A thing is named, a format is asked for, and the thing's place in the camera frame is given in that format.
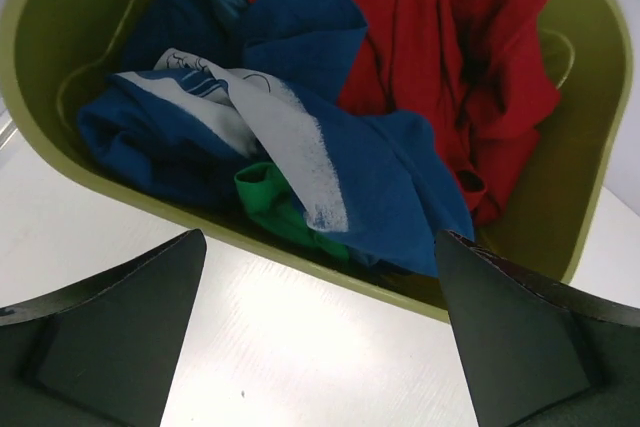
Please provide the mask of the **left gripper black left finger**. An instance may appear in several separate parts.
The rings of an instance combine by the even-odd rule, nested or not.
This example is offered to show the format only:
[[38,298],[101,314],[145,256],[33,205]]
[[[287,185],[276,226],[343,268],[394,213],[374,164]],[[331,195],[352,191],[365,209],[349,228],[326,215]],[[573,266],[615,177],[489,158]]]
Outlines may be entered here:
[[159,425],[206,251],[203,233],[187,231],[2,307],[2,425]]

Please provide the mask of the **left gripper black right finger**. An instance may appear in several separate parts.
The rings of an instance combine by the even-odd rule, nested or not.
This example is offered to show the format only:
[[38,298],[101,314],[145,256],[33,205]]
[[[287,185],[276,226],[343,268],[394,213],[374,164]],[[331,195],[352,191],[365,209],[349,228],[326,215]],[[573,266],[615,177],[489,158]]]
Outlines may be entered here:
[[636,426],[639,311],[453,232],[439,282],[481,426]]

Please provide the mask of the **dark blue printed t-shirt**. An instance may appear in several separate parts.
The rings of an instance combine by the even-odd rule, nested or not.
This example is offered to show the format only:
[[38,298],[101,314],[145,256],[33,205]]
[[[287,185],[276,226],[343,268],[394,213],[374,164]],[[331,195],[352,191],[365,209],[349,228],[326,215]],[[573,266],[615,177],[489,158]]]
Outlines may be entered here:
[[236,173],[272,162],[307,226],[346,246],[348,261],[436,276],[438,232],[473,226],[453,195],[433,203],[444,164],[423,117],[365,116],[352,136],[328,107],[311,112],[252,65],[252,48],[275,39],[274,18],[252,4],[223,40],[202,2],[157,0],[121,71],[78,112],[89,152],[132,187],[208,212],[243,209]]

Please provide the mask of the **green t-shirt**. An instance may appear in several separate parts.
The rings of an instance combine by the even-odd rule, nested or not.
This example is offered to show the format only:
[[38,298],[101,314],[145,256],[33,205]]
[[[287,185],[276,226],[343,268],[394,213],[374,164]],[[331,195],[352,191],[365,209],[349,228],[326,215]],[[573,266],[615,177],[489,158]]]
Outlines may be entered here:
[[346,246],[307,226],[294,206],[289,183],[274,163],[254,163],[237,172],[234,181],[244,212],[254,223],[294,245],[324,252],[340,262],[350,259]]

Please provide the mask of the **red t-shirt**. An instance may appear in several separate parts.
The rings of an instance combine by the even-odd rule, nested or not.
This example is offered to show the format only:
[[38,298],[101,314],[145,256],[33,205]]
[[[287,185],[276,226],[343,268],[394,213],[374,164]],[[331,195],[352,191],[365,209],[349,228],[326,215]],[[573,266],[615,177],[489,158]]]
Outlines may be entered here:
[[536,33],[547,0],[250,1],[275,12],[255,69],[352,136],[365,116],[421,115],[444,164],[433,203],[453,195],[478,224],[501,215],[559,100]]

